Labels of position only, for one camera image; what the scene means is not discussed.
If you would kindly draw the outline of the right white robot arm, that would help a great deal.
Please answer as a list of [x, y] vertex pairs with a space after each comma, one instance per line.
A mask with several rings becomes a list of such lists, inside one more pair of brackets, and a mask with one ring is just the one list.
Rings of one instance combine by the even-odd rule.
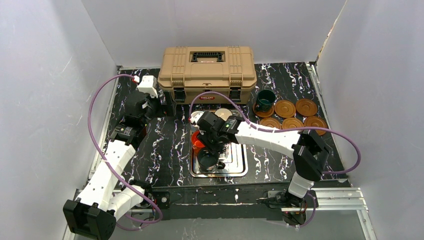
[[189, 120], [199, 129], [199, 140], [213, 155], [219, 154], [224, 145], [234, 143], [266, 148], [293, 159], [295, 173], [285, 193], [288, 198], [304, 198], [322, 179], [330, 150], [313, 129], [266, 127], [235, 115], [222, 119], [211, 111], [192, 114]]

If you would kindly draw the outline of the teal cup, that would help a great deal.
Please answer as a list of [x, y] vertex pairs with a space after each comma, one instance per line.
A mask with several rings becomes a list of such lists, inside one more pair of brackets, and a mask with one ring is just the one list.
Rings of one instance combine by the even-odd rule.
[[254, 110], [268, 112], [274, 106], [275, 100], [276, 95], [272, 90], [263, 89], [257, 94]]

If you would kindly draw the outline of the cream cup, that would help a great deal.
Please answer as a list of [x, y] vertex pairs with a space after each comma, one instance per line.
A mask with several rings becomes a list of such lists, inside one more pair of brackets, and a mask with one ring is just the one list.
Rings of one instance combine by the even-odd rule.
[[232, 111], [227, 108], [217, 109], [214, 114], [225, 121], [233, 115]]

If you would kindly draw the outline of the dark grey cup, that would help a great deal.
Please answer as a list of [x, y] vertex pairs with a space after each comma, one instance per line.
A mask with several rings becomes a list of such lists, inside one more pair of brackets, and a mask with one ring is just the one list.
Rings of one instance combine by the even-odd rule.
[[206, 147], [202, 148], [197, 154], [199, 168], [203, 172], [212, 173], [216, 170], [223, 170], [226, 164], [219, 160], [219, 155], [209, 151]]

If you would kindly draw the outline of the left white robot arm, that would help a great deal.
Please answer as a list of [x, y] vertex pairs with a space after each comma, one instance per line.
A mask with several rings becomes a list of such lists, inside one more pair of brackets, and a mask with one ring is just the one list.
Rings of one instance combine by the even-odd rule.
[[176, 114], [176, 102], [169, 93], [134, 91], [124, 102], [124, 112], [119, 116], [105, 152], [100, 152], [102, 162], [86, 187], [75, 200], [67, 200], [63, 213], [70, 232], [94, 240], [108, 240], [117, 220], [131, 208], [143, 202], [155, 209], [157, 223], [163, 218], [159, 206], [148, 197], [151, 185], [140, 180], [127, 182], [123, 170], [135, 155], [147, 135], [151, 120]]

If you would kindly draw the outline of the brown wooden coaster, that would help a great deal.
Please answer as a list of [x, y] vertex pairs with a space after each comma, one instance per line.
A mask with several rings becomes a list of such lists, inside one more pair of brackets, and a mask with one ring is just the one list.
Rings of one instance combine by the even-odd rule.
[[302, 128], [304, 127], [304, 123], [297, 119], [296, 117], [289, 117], [283, 120], [281, 123], [282, 129], [291, 129], [291, 128]]
[[296, 107], [288, 100], [279, 100], [274, 104], [274, 111], [281, 118], [292, 118], [296, 114]]
[[282, 124], [279, 122], [279, 120], [273, 117], [263, 118], [259, 121], [259, 124], [265, 127], [276, 128], [279, 130], [282, 128]]
[[318, 116], [309, 116], [303, 122], [305, 127], [328, 128], [327, 122]]
[[318, 106], [311, 100], [302, 98], [295, 103], [296, 111], [304, 117], [315, 116], [318, 112]]
[[257, 116], [257, 117], [259, 117], [259, 118], [269, 118], [269, 117], [271, 117], [273, 114], [274, 114], [274, 112], [275, 112], [275, 109], [274, 109], [274, 105], [272, 105], [271, 106], [271, 108], [269, 109], [269, 110], [267, 110], [267, 111], [259, 111], [259, 105], [258, 104], [255, 104], [253, 107], [252, 107], [252, 110], [253, 110], [253, 113]]

